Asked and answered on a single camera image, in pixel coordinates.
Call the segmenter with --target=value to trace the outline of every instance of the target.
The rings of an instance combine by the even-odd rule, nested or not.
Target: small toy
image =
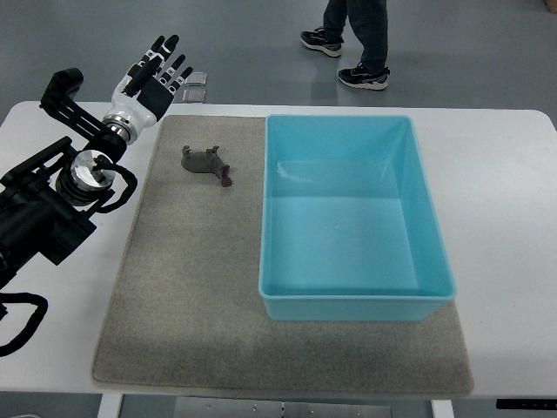
[[[182,166],[188,172],[212,172],[220,179],[223,187],[232,185],[232,180],[228,177],[230,166],[223,163],[217,155],[218,146],[207,148],[205,152],[191,152],[190,146],[182,148]]]

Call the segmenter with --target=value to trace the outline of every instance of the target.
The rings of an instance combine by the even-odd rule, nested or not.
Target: jeans
[[[323,15],[327,39],[334,42],[340,38],[346,17],[364,45],[361,63],[370,74],[381,73],[388,52],[386,0],[329,0]]]

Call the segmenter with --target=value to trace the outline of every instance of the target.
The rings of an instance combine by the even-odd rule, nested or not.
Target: black sneaker
[[[339,80],[348,87],[367,90],[384,90],[389,85],[389,74],[385,68],[381,73],[372,75],[366,67],[359,63],[356,68],[347,68],[339,71]]]
[[[329,41],[325,36],[325,29],[323,29],[323,26],[318,27],[316,30],[305,30],[300,37],[302,38],[302,44],[310,50],[321,51],[329,57],[335,58],[340,57],[342,53],[340,50],[344,42],[342,37],[336,42]]]

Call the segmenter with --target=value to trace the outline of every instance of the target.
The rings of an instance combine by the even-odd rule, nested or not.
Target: plastic storage container
[[[274,320],[421,320],[454,298],[410,118],[267,118],[259,292]]]

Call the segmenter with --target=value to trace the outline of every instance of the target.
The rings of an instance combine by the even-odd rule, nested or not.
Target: white table
[[[98,118],[110,108],[81,105]],[[272,113],[412,118],[458,288],[472,397],[557,397],[557,132],[546,115],[213,104],[173,104],[167,114]],[[157,133],[157,126],[145,130],[120,161],[139,187]],[[38,102],[18,104],[0,128],[0,175],[64,135],[77,149],[85,144]],[[61,266],[39,255],[4,289],[41,294],[50,308],[31,341],[0,359],[0,390],[99,392],[91,360],[139,196],[95,215],[98,229]],[[0,343],[19,332],[31,311],[25,309],[9,307]]]

